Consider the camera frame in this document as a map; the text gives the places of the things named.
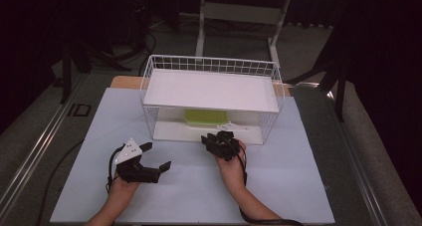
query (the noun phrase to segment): green object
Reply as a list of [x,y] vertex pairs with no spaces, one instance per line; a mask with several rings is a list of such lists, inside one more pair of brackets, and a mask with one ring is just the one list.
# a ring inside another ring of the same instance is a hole
[[226,111],[186,110],[185,120],[191,124],[224,124],[227,123]]

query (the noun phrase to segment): white shelf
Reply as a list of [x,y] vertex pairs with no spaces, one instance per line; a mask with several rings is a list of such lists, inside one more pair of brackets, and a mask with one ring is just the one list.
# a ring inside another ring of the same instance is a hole
[[278,113],[270,77],[154,69],[143,105]]

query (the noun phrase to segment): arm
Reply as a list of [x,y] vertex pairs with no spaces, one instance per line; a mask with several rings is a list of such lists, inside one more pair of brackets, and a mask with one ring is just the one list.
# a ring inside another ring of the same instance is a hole
[[[246,145],[239,140],[241,150],[239,156],[244,158]],[[264,205],[257,199],[244,185],[242,166],[237,157],[225,161],[222,158],[215,157],[220,169],[220,174],[233,199],[237,202],[242,211],[252,219],[282,219],[279,215]]]
[[140,183],[127,183],[120,177],[112,182],[108,198],[102,209],[85,226],[109,226],[120,216],[123,210],[129,205],[134,192]]

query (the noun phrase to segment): cable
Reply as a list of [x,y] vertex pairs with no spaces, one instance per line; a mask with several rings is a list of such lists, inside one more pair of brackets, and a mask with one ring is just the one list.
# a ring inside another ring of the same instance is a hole
[[131,69],[126,68],[126,67],[116,63],[114,60],[107,57],[103,52],[94,49],[93,47],[91,47],[87,43],[85,43],[83,41],[78,41],[78,44],[80,44],[81,47],[85,48],[86,51],[91,52],[91,54],[94,57],[98,58],[99,60],[102,60],[104,63],[108,64],[112,68],[114,68],[116,70],[120,70],[120,71],[131,71]]
[[[188,24],[193,23],[193,22],[196,22],[198,20],[199,20],[199,17],[194,17],[194,18],[192,18],[190,20],[183,21],[182,23],[179,24],[179,27],[180,26],[188,25]],[[148,29],[154,30],[154,31],[161,31],[161,32],[168,32],[168,31],[172,31],[173,30],[170,27],[167,27],[167,28],[157,28],[158,26],[160,26],[162,24],[165,24],[165,22],[164,21],[159,21],[159,22],[157,22],[155,24],[150,25],[148,27]]]
[[74,146],[72,146],[71,149],[68,150],[68,152],[66,152],[66,154],[60,159],[59,163],[57,163],[56,167],[53,169],[53,172],[50,174],[49,177],[49,181],[47,182],[46,188],[44,190],[44,195],[43,195],[43,200],[41,202],[41,207],[40,207],[40,212],[38,213],[38,219],[37,219],[37,226],[40,225],[41,223],[41,219],[43,218],[43,213],[44,213],[44,206],[46,204],[46,199],[47,199],[47,194],[49,192],[49,188],[50,188],[50,184],[53,180],[53,177],[57,171],[57,169],[59,168],[59,166],[62,164],[63,160],[65,160],[65,158],[74,150],[76,149],[78,146],[80,146],[82,143],[84,142],[84,139],[81,140],[80,142],[78,142],[77,144],[75,144]]
[[[217,23],[222,23],[224,25],[226,25],[226,27],[224,28],[219,28],[216,26],[213,26],[211,23],[212,22],[217,22]],[[237,27],[235,25],[236,22],[234,21],[226,21],[226,20],[217,20],[217,19],[213,19],[213,20],[209,20],[207,21],[205,24],[207,27],[212,28],[218,32],[234,32],[234,31],[239,31],[239,32],[255,32],[255,31],[259,31],[262,28],[264,28],[266,25],[265,24],[259,24],[259,23],[250,23],[249,26],[245,27],[245,28],[240,28]]]
[[123,144],[121,147],[117,148],[111,155],[111,157],[109,158],[109,163],[108,163],[108,178],[107,178],[107,184],[105,185],[105,190],[108,193],[109,188],[111,187],[112,182],[117,179],[117,177],[112,178],[111,176],[111,166],[112,166],[112,160],[114,159],[115,155],[122,151],[124,148],[125,144]]
[[[230,140],[222,137],[222,139],[229,144],[229,146],[236,151],[235,146],[233,146],[230,142]],[[239,153],[236,154],[236,157],[239,159],[239,162],[242,166],[242,170],[243,170],[243,181],[244,184],[246,186],[246,182],[248,179],[248,173],[246,172],[246,162],[247,162],[247,158],[246,158],[246,151],[245,149],[240,146],[240,148],[243,150],[244,153],[244,159],[245,161],[242,160],[242,158],[240,157]],[[291,220],[291,219],[251,219],[250,217],[248,217],[243,211],[242,209],[239,207],[240,210],[240,214],[242,216],[242,218],[250,223],[250,224],[258,224],[258,225],[291,225],[291,226],[304,226],[302,223],[295,221],[295,220]]]
[[147,46],[145,45],[145,49],[146,49],[146,51],[148,52],[148,55],[145,57],[145,59],[142,61],[142,63],[140,64],[140,66],[139,66],[139,71],[138,71],[138,73],[137,73],[137,75],[140,77],[140,75],[141,75],[141,72],[142,72],[142,69],[143,69],[143,65],[145,65],[145,63],[146,63],[146,61],[149,59],[149,57],[152,55],[152,53],[153,53],[153,51],[154,51],[154,49],[155,49],[155,45],[156,45],[156,43],[157,43],[157,40],[155,39],[155,37],[151,34],[151,33],[149,33],[149,32],[147,32],[146,33],[147,35],[149,35],[149,36],[151,36],[152,37],[152,40],[154,41],[153,42],[153,45],[152,45],[152,48],[151,49],[148,49],[147,48]]
[[147,23],[147,0],[130,0],[130,2],[132,4],[132,7],[130,7],[130,9],[128,10],[127,15],[126,11],[123,11],[122,15],[120,16],[123,16],[121,17],[121,19],[123,19],[124,21],[128,21],[127,34],[125,36],[124,44],[127,46],[129,43],[129,39],[134,38],[134,40],[132,40],[133,43],[131,44],[131,50],[129,50],[127,53],[122,53],[119,55],[108,54],[104,53],[103,51],[95,52],[91,49],[87,50],[87,52],[91,52],[89,54],[91,55],[92,59],[100,60],[108,66],[120,71],[131,71],[131,69],[122,66],[120,63],[118,63],[119,61],[123,61],[134,57],[132,60],[126,62],[128,63],[137,59],[141,54],[143,41],[140,40],[140,36],[138,36],[137,34],[132,35],[132,33],[137,33],[139,31],[140,35],[142,35],[143,29],[145,29],[142,26]]

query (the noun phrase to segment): black cable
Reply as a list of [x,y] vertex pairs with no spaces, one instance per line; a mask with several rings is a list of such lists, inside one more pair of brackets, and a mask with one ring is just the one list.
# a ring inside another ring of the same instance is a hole
[[102,53],[101,51],[96,50],[95,48],[91,47],[87,43],[85,43],[83,41],[78,41],[78,44],[81,47],[83,47],[86,51],[91,52],[91,54],[94,57],[96,57],[97,59],[103,61],[104,63],[106,63],[107,65],[111,66],[112,68],[114,68],[116,70],[120,70],[120,71],[131,71],[131,69],[126,68],[126,67],[118,64],[117,62],[115,62],[114,60],[112,60],[108,56],[106,56],[104,53]]
[[115,61],[126,60],[128,58],[131,58],[133,56],[140,54],[140,52],[141,52],[140,50],[141,50],[141,48],[140,48],[139,44],[133,44],[131,46],[131,50],[129,52],[124,53],[124,54],[120,54],[120,55],[108,56],[108,57],[111,58],[112,60],[115,60]]
[[[229,140],[227,140],[226,138],[222,137],[223,140],[229,144],[229,146],[236,151],[235,147],[231,144],[231,142]],[[240,157],[239,153],[236,154],[236,157],[239,159],[239,162],[242,166],[242,170],[243,170],[243,181],[244,184],[246,186],[246,182],[248,180],[248,173],[246,172],[246,151],[242,146],[239,146],[244,153],[244,158],[245,161],[242,160],[242,158]],[[292,226],[304,226],[302,223],[295,221],[295,220],[291,220],[291,219],[251,219],[250,217],[248,217],[243,211],[242,209],[239,207],[239,211],[240,214],[242,216],[242,218],[250,223],[250,224],[258,224],[258,225],[292,225]]]
[[142,69],[143,69],[143,65],[145,65],[146,61],[149,59],[149,57],[152,55],[154,49],[155,49],[155,45],[157,43],[157,40],[155,39],[155,36],[153,36],[151,33],[147,32],[147,35],[149,35],[152,40],[153,40],[153,45],[151,49],[148,49],[147,46],[145,45],[145,50],[148,52],[148,55],[145,57],[145,59],[142,61],[142,63],[139,66],[139,71],[137,73],[137,75],[140,77]]
[[117,148],[117,149],[116,149],[116,150],[112,153],[111,157],[109,158],[109,163],[108,163],[108,178],[107,178],[107,184],[105,185],[105,190],[106,190],[106,192],[107,192],[107,193],[108,193],[109,188],[111,187],[112,182],[113,182],[115,179],[117,179],[117,177],[116,177],[116,178],[112,178],[112,175],[111,175],[112,160],[114,159],[114,156],[115,156],[118,152],[120,152],[120,151],[122,151],[122,150],[123,150],[124,146],[125,146],[125,144],[123,144],[121,147]]
[[40,207],[40,212],[38,213],[38,219],[37,219],[37,226],[40,225],[41,223],[41,219],[43,218],[43,213],[44,213],[44,206],[46,204],[46,199],[47,199],[47,194],[49,192],[49,188],[50,188],[50,184],[53,180],[53,177],[57,171],[57,169],[59,168],[59,166],[62,164],[63,160],[65,160],[65,158],[74,150],[76,149],[78,146],[80,146],[82,143],[84,142],[84,139],[81,140],[80,142],[78,142],[77,144],[75,144],[74,146],[72,146],[71,149],[68,150],[68,152],[66,152],[66,154],[60,159],[59,163],[56,164],[56,167],[53,169],[53,172],[50,174],[49,177],[49,181],[47,182],[46,188],[44,190],[44,195],[43,195],[43,200],[41,202],[41,207]]
[[128,59],[125,62],[121,62],[120,64],[121,65],[125,65],[125,64],[132,63],[132,62],[136,61],[137,59],[139,59],[142,55],[146,55],[146,54],[139,52],[139,54],[137,54],[136,56],[133,56],[133,58]]
[[[223,23],[226,25],[226,28],[219,28],[216,26],[213,26],[211,23],[217,22],[217,23]],[[210,20],[205,23],[206,27],[210,27],[218,32],[233,32],[233,31],[239,31],[239,32],[255,32],[259,31],[262,28],[264,28],[265,24],[259,24],[259,23],[251,23],[248,27],[240,28],[235,25],[235,22],[233,21],[226,21],[226,20]]]

